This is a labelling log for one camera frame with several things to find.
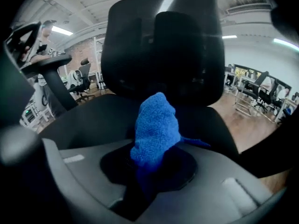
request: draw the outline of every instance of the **brick wall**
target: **brick wall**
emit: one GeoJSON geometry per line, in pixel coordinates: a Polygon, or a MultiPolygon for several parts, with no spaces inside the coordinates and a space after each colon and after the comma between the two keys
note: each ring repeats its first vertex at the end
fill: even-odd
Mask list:
{"type": "MultiPolygon", "coordinates": [[[[102,37],[105,37],[105,34],[96,36],[96,39],[100,39],[102,37]]],[[[93,38],[78,42],[77,44],[65,49],[65,52],[72,56],[71,62],[66,65],[68,73],[71,70],[78,70],[78,68],[81,66],[81,61],[87,57],[91,64],[90,71],[98,71],[94,53],[93,38]]]]}

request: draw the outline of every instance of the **ceiling light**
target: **ceiling light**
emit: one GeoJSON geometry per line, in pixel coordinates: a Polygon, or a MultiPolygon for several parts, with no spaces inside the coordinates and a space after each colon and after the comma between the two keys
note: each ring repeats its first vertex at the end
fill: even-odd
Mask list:
{"type": "Polygon", "coordinates": [[[61,29],[61,28],[58,28],[58,27],[55,27],[55,26],[53,26],[52,31],[59,32],[61,34],[65,34],[65,35],[72,35],[73,34],[72,32],[69,32],[67,30],[64,30],[64,29],[61,29]]]}
{"type": "Polygon", "coordinates": [[[228,38],[237,38],[236,35],[225,35],[222,37],[223,39],[228,39],[228,38]]]}
{"type": "Polygon", "coordinates": [[[290,47],[290,48],[293,48],[296,51],[299,51],[299,47],[297,47],[297,46],[295,46],[295,45],[293,45],[289,42],[286,42],[286,41],[283,41],[283,40],[280,40],[280,39],[276,39],[276,38],[273,39],[273,42],[284,45],[284,46],[287,46],[287,47],[290,47]]]}
{"type": "Polygon", "coordinates": [[[158,13],[166,12],[174,0],[163,0],[158,13]]]}

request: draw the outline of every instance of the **white desk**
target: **white desk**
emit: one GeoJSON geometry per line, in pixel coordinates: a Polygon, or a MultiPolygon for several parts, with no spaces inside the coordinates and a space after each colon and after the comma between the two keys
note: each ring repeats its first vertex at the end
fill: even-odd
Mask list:
{"type": "Polygon", "coordinates": [[[288,99],[288,98],[285,98],[285,100],[284,100],[284,102],[282,103],[281,108],[280,108],[280,110],[279,110],[279,112],[278,112],[278,114],[277,114],[277,116],[276,116],[276,118],[275,118],[275,120],[274,120],[275,123],[277,123],[277,122],[280,120],[280,118],[281,118],[281,116],[282,116],[282,114],[283,114],[283,112],[284,112],[284,109],[285,109],[285,107],[286,107],[287,105],[291,105],[291,106],[293,106],[295,109],[297,108],[297,104],[296,104],[294,101],[292,101],[292,100],[290,100],[290,99],[288,99]]]}
{"type": "Polygon", "coordinates": [[[67,77],[61,77],[61,81],[65,84],[67,83],[67,77]]]}
{"type": "Polygon", "coordinates": [[[226,72],[225,72],[225,76],[224,76],[224,85],[225,85],[225,83],[226,83],[226,80],[228,79],[228,75],[234,77],[234,79],[233,79],[233,83],[232,83],[232,86],[234,86],[234,84],[235,84],[236,74],[233,73],[233,72],[229,72],[229,71],[226,71],[226,72]]]}
{"type": "Polygon", "coordinates": [[[96,77],[96,79],[97,79],[97,85],[98,86],[100,86],[100,81],[101,81],[101,78],[100,78],[100,75],[99,75],[99,73],[97,72],[97,71],[91,71],[91,72],[89,72],[88,73],[88,77],[91,77],[91,76],[94,76],[95,75],[95,77],[96,77]]]}
{"type": "Polygon", "coordinates": [[[242,80],[248,80],[248,81],[250,81],[250,82],[252,82],[252,83],[255,82],[254,79],[251,79],[251,78],[249,78],[249,77],[245,77],[245,76],[241,76],[241,77],[240,77],[240,80],[239,80],[239,86],[240,86],[240,87],[241,87],[241,85],[242,85],[242,80]]]}

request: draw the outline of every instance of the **ceiling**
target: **ceiling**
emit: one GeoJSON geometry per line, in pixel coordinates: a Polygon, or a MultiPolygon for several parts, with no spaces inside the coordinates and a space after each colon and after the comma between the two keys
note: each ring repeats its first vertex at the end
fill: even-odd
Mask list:
{"type": "MultiPolygon", "coordinates": [[[[51,40],[66,48],[81,40],[105,33],[110,7],[120,0],[27,0],[15,17],[15,22],[57,20],[57,26],[73,32],[71,37],[58,33],[51,40]]],[[[273,0],[218,0],[223,35],[238,35],[250,41],[260,38],[282,37],[271,25],[269,11],[275,7],[273,0]],[[243,11],[231,11],[245,5],[257,5],[243,11]]]]}

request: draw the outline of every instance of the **headrest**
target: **headrest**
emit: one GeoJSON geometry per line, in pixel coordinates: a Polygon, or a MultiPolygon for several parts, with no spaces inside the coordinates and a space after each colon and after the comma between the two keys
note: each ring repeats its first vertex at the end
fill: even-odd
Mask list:
{"type": "Polygon", "coordinates": [[[89,63],[88,58],[85,58],[84,60],[81,61],[81,65],[86,65],[89,63]]]}
{"type": "Polygon", "coordinates": [[[101,70],[121,96],[146,99],[161,91],[172,104],[216,102],[224,83],[216,0],[117,2],[109,11],[101,70]]]}

